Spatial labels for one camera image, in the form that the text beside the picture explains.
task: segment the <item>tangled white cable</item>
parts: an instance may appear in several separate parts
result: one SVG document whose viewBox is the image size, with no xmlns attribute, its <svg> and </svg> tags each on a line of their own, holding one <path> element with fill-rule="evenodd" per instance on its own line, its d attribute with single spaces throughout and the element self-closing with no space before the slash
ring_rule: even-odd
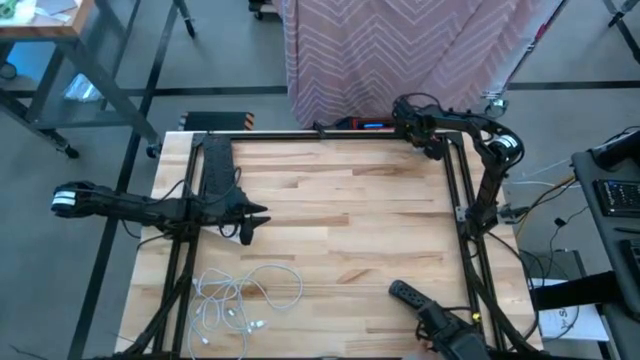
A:
<svg viewBox="0 0 640 360">
<path fill-rule="evenodd" d="M 298 290 L 298 295 L 286 305 L 276 305 L 274 304 L 267 292 L 264 288 L 254 279 L 251 278 L 253 274 L 255 274 L 258 270 L 266 269 L 266 268 L 274 268 L 281 269 L 291 273 L 297 280 L 300 285 Z M 207 274 L 216 273 L 218 275 L 222 275 L 222 279 L 205 281 Z M 277 264 L 268 264 L 261 265 L 257 268 L 251 270 L 247 275 L 242 278 L 234 279 L 233 276 L 227 274 L 224 271 L 215 268 L 209 268 L 205 272 L 202 273 L 199 279 L 193 279 L 193 286 L 195 288 L 196 294 L 191 299 L 189 303 L 189 331 L 187 333 L 187 347 L 189 349 L 189 355 L 191 358 L 195 360 L 195 355 L 193 354 L 193 349 L 191 348 L 191 334 L 195 332 L 202 341 L 203 344 L 209 344 L 209 339 L 207 339 L 200 329 L 198 329 L 198 319 L 202 320 L 202 327 L 210 332 L 213 332 L 222 321 L 229 329 L 238 331 L 242 335 L 242 354 L 238 357 L 238 360 L 242 359 L 247 354 L 247 336 L 250 335 L 254 330 L 260 329 L 266 325 L 266 322 L 263 320 L 257 321 L 249 321 L 246 310 L 244 308 L 243 300 L 242 300 L 242 288 L 246 283 L 252 283 L 260 289 L 262 294 L 265 297 L 265 300 L 275 310 L 287 310 L 293 307 L 302 296 L 302 290 L 304 285 L 302 283 L 302 277 L 293 269 Z M 205 295 L 204 290 L 208 286 L 216 286 L 217 289 L 213 291 L 211 295 Z M 202 300 L 200 305 L 195 308 L 193 311 L 194 304 L 198 300 Z M 235 308 L 226 308 L 227 301 L 235 300 L 237 305 Z M 215 321 L 213 323 L 208 322 L 207 319 L 207 311 L 210 310 L 210 307 L 213 306 L 215 308 Z M 231 324 L 229 322 L 228 317 L 234 319 L 235 324 Z"/>
</svg>

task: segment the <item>gray carpet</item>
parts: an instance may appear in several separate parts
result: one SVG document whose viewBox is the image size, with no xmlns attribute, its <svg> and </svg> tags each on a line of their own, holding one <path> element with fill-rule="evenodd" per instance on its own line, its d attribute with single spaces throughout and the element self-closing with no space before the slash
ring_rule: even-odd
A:
<svg viewBox="0 0 640 360">
<path fill-rule="evenodd" d="M 113 1 L 126 19 L 131 0 Z M 129 46 L 118 72 L 124 88 L 144 88 L 153 63 L 170 1 L 142 2 Z M 199 31 L 197 40 L 176 23 L 160 76 L 160 87 L 284 85 L 282 27 L 278 21 L 257 22 L 246 10 L 246 1 L 191 0 Z M 601 0 L 570 1 L 557 23 L 521 69 L 515 81 L 640 80 L 640 65 L 632 58 L 622 37 L 609 30 L 609 14 Z M 626 22 L 640 39 L 640 10 Z M 113 44 L 98 40 L 107 50 Z M 51 46 L 20 44 L 11 56 L 21 77 L 5 88 L 32 89 L 42 76 Z M 68 68 L 60 83 L 73 76 Z M 68 116 L 60 91 L 52 94 L 47 116 Z M 514 91 L 501 119 L 525 140 L 527 157 L 505 185 L 509 201 L 526 205 L 545 185 L 571 172 L 568 163 L 538 173 L 568 159 L 629 125 L 638 124 L 640 89 L 581 91 Z M 258 129 L 294 129 L 289 102 L 284 95 L 157 97 L 149 120 L 161 133 L 175 129 L 185 111 L 251 111 Z M 6 116 L 0 141 L 0 185 L 4 191 L 0 210 L 0 358 L 28 359 L 9 345 L 48 359 L 66 357 L 80 306 L 93 266 L 104 220 L 62 220 L 49 211 L 55 186 L 70 180 L 91 180 L 114 186 L 130 131 L 126 128 L 68 130 L 62 133 L 81 152 L 75 161 L 54 152 Z M 148 194 L 156 162 L 140 150 L 129 190 Z M 553 219 L 581 209 L 579 189 L 571 189 L 564 201 L 535 211 L 518 239 L 520 247 L 546 251 L 554 231 Z M 86 357 L 106 355 L 115 343 L 128 282 L 135 258 L 135 240 L 122 229 L 102 288 Z M 609 269 L 602 245 L 588 214 L 575 218 L 560 231 L 559 248 L 578 249 L 588 272 Z M 597 356 L 594 344 L 558 341 L 549 348 L 558 354 Z"/>
</svg>

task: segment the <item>chevron patterned curtain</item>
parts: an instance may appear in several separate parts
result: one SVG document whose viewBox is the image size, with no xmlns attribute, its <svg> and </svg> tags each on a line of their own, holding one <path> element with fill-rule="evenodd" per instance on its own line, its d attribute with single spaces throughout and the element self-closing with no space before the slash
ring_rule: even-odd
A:
<svg viewBox="0 0 640 360">
<path fill-rule="evenodd" d="M 393 100 L 410 92 L 467 109 L 505 66 L 515 68 L 513 52 L 524 55 L 523 44 L 546 22 L 532 24 L 545 1 L 547 8 L 553 2 L 274 0 L 295 116 L 303 128 L 385 117 Z"/>
</svg>

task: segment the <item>yellow cable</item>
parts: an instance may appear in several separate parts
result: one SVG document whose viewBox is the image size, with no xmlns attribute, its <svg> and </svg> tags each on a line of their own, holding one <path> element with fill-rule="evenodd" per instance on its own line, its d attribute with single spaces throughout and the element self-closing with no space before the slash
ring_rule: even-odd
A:
<svg viewBox="0 0 640 360">
<path fill-rule="evenodd" d="M 520 236 L 520 233 L 522 232 L 522 229 L 524 228 L 524 224 L 527 222 L 527 218 L 529 217 L 529 214 L 531 213 L 531 211 L 533 211 L 533 208 L 540 202 L 542 201 L 542 199 L 549 195 L 550 193 L 560 189 L 561 187 L 569 184 L 570 182 L 574 181 L 576 179 L 575 175 L 569 175 L 566 178 L 564 178 L 562 181 L 560 181 L 559 183 L 557 183 L 556 185 L 554 185 L 551 189 L 543 192 L 542 194 L 540 194 L 540 196 L 538 196 L 538 198 L 536 199 L 536 201 L 533 202 L 533 204 L 531 204 L 529 211 L 524 215 L 524 217 L 522 218 L 522 224 L 520 224 L 520 227 L 518 228 L 518 230 L 516 231 L 516 239 Z"/>
</svg>

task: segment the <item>wood grain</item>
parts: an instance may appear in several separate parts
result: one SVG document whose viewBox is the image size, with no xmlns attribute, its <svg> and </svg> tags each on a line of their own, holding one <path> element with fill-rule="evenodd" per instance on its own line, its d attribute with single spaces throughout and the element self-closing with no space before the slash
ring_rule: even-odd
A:
<svg viewBox="0 0 640 360">
<path fill-rule="evenodd" d="M 167 134 L 152 196 L 164 195 L 184 177 L 191 137 Z M 483 168 L 470 144 L 466 147 L 477 185 Z M 295 268 L 305 282 L 301 301 L 287 312 L 273 311 L 255 289 L 245 289 L 249 316 L 268 323 L 250 337 L 248 357 L 408 354 L 415 348 L 416 320 L 387 294 L 395 279 L 444 306 L 468 305 L 441 162 L 389 140 L 237 141 L 233 150 L 243 169 L 240 186 L 252 201 L 269 207 L 273 220 L 256 230 L 249 247 L 203 229 L 196 275 L 216 267 L 242 276 L 258 265 L 276 263 Z M 495 233 L 515 246 L 510 227 L 498 227 Z M 143 238 L 155 234 L 157 230 L 146 229 Z M 487 248 L 499 304 L 525 331 L 533 312 L 522 267 L 496 241 L 487 240 Z M 138 253 L 122 337 L 134 339 L 157 309 L 169 249 L 168 241 L 157 241 Z M 291 275 L 265 270 L 256 279 L 276 302 L 296 295 Z M 483 316 L 489 319 L 486 312 Z M 172 334 L 170 327 L 169 342 Z M 197 356 L 241 353 L 238 334 L 221 328 L 207 336 L 209 345 L 194 339 Z M 541 347 L 537 333 L 531 343 Z M 129 344 L 120 339 L 117 350 Z M 188 356 L 186 346 L 182 355 Z"/>
<path fill-rule="evenodd" d="M 38 0 L 37 5 L 43 6 L 44 3 L 56 1 Z M 78 4 L 76 8 L 63 12 L 70 16 L 67 22 L 36 14 L 29 24 L 0 26 L 0 39 L 78 37 L 87 21 L 89 11 L 93 8 L 94 0 L 75 0 L 75 2 Z"/>
</svg>

